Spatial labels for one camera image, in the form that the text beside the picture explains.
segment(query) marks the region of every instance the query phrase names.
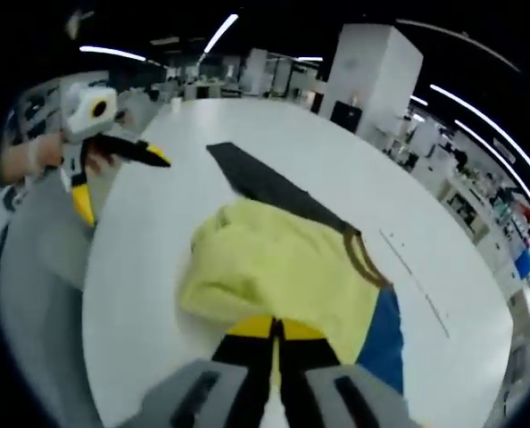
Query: blue fabric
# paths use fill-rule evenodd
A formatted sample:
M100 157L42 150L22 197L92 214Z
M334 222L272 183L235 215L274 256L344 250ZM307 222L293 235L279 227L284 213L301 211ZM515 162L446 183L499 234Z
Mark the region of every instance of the blue fabric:
M396 293L381 290L369 333L356 363L403 395L403 345Z
M530 253L525 249L521 255L515 260L515 267L520 279L525 279L530 273Z

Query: person's arm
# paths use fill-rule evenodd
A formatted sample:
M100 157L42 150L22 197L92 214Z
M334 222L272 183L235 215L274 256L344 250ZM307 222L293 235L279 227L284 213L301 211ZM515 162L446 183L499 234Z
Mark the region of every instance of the person's arm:
M60 166L61 154L59 133L4 149L0 153L0 185L12 185L26 176L39 175L46 166Z

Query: yellow cloth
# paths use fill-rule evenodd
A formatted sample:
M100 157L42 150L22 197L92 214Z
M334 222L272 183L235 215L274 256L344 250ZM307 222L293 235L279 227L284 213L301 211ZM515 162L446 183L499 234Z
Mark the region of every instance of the yellow cloth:
M354 250L366 266L357 243ZM319 329L343 364L359 356L378 289L330 227L242 199L194 234L180 307L221 323L272 315Z

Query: white cabinet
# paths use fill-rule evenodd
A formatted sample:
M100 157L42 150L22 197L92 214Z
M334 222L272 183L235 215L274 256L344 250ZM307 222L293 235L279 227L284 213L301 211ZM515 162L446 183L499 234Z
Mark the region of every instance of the white cabinet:
M506 300L516 292L520 291L526 284L519 278L515 263L510 259L497 272L495 272L495 279L497 280L497 284L499 284Z
M497 272L510 261L509 244L497 229L491 229L476 247L492 272Z

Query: office desk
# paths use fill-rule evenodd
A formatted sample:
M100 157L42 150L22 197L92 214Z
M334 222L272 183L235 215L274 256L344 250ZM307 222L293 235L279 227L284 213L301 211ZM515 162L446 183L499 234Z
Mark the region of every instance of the office desk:
M502 227L497 224L491 204L478 191L473 190L473 184L465 183L459 177L448 177L447 182L449 190L441 200L443 206L451 212L461 227L471 230L468 232L469 238L493 272L503 296L508 299L521 290L525 282L520 279L515 259L509 249L509 240L504 235ZM455 193L461 195L476 211L476 219L471 227L467 226L447 203Z
M175 295L192 233L236 199L205 149L224 141L362 231L398 294L412 416L434 428L483 425L507 365L509 310L473 244L408 173L290 103L198 100L177 113L164 106L143 138L172 167L122 166L95 231L83 298L87 372L107 428L136 413L178 367L209 357L223 334L183 314Z
M196 82L192 85L184 86L184 101L192 101L200 98L198 89L207 91L205 98L221 98L222 82Z

